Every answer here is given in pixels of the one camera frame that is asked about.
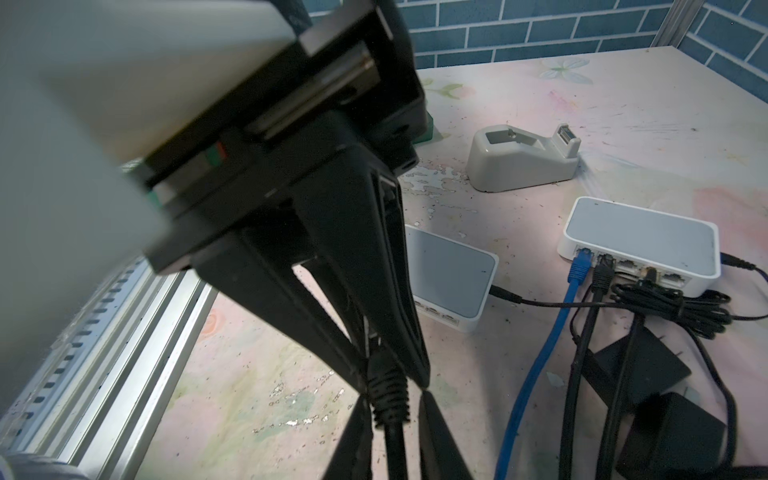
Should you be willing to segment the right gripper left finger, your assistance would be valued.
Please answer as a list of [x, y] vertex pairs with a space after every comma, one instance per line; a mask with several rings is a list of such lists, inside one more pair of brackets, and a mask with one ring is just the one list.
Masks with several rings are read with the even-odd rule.
[[359, 396], [351, 411], [348, 423], [337, 442], [323, 479], [371, 479], [372, 444], [371, 408], [367, 399]]

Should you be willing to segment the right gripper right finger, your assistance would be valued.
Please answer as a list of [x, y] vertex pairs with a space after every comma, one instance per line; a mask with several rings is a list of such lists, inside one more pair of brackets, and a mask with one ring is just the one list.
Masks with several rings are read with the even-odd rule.
[[423, 391], [418, 418], [421, 478], [471, 480], [472, 475], [431, 392]]

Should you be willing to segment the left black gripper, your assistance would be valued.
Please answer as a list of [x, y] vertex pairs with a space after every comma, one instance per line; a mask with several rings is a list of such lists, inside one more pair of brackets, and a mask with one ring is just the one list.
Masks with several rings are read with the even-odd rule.
[[[152, 189], [208, 147], [221, 144], [226, 153], [165, 205], [171, 228], [147, 259], [160, 274], [192, 264], [201, 279], [364, 393], [359, 348], [293, 271], [315, 246], [405, 374], [428, 386], [401, 188], [391, 171], [413, 166], [411, 144], [426, 113], [398, 5], [345, 2], [147, 156], [136, 178]], [[220, 237], [281, 203], [307, 174], [292, 189], [293, 205], [314, 246], [296, 224]]]

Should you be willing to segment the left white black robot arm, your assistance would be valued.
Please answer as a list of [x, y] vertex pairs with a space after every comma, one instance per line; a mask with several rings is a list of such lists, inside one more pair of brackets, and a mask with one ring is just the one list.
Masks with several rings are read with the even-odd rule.
[[137, 254], [192, 270], [367, 397], [421, 387], [399, 177], [426, 99], [393, 1], [1, 5], [1, 403]]

